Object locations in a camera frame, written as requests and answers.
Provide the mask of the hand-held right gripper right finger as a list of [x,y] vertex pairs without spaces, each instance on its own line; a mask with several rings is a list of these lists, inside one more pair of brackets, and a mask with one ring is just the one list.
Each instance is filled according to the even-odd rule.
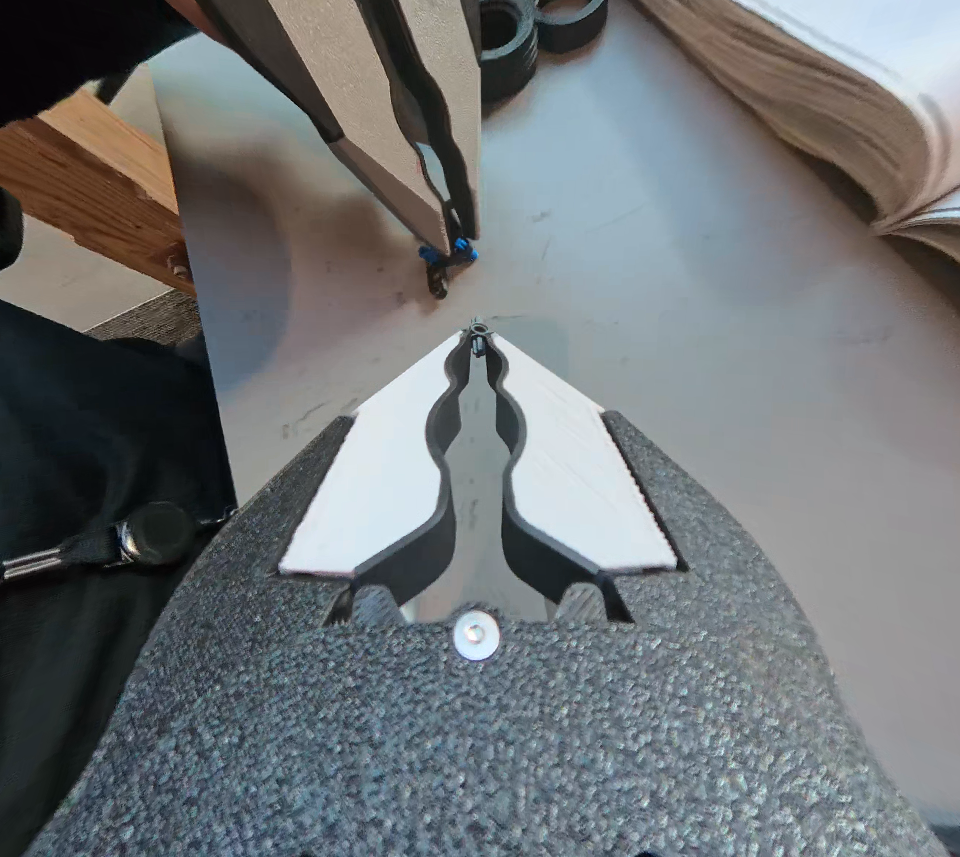
[[501,545],[510,571],[554,604],[633,623],[617,579],[674,572],[666,526],[609,429],[605,407],[502,335],[485,337],[496,431],[509,451]]

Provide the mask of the black rubber toy tyre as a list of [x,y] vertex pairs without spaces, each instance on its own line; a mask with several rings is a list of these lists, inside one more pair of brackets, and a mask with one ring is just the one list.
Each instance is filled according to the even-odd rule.
[[609,0],[528,0],[534,10],[539,47],[565,55],[591,44],[604,30]]
[[479,0],[481,101],[492,107],[518,95],[533,79],[539,34],[530,0]]

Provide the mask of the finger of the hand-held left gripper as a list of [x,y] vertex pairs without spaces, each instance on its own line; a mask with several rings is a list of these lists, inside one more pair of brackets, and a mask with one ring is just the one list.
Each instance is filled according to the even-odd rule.
[[412,59],[414,98],[443,172],[457,236],[479,238],[481,68],[462,0],[392,0]]
[[340,129],[333,153],[419,239],[448,245],[444,205],[399,124],[357,1],[267,1]]

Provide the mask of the wooden furniture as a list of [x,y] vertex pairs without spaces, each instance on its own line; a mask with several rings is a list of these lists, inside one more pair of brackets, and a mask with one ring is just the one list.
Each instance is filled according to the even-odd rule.
[[196,297],[166,149],[88,89],[2,128],[1,183],[78,246]]

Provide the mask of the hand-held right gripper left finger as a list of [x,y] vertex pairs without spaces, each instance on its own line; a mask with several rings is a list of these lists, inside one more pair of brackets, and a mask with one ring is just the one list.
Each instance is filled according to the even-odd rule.
[[284,578],[384,587],[402,619],[450,568],[457,516],[449,452],[471,380],[457,331],[354,410],[345,437],[277,564]]

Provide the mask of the black beam two blue pins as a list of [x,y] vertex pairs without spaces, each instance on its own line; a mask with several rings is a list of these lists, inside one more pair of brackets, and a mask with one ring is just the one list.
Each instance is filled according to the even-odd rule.
[[454,240],[449,255],[428,244],[419,246],[417,255],[426,266],[428,292],[437,300],[444,300],[449,295],[452,271],[470,266],[478,260],[474,244],[462,237]]

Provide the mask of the person's left forearm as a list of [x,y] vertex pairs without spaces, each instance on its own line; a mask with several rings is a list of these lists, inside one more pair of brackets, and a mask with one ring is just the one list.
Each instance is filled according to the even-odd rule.
[[135,70],[198,29],[165,0],[1,0],[1,126]]

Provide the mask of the open instruction book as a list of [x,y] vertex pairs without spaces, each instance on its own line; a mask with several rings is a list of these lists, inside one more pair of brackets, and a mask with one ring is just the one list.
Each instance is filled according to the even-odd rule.
[[959,252],[959,0],[637,0],[732,95],[872,200],[878,235]]

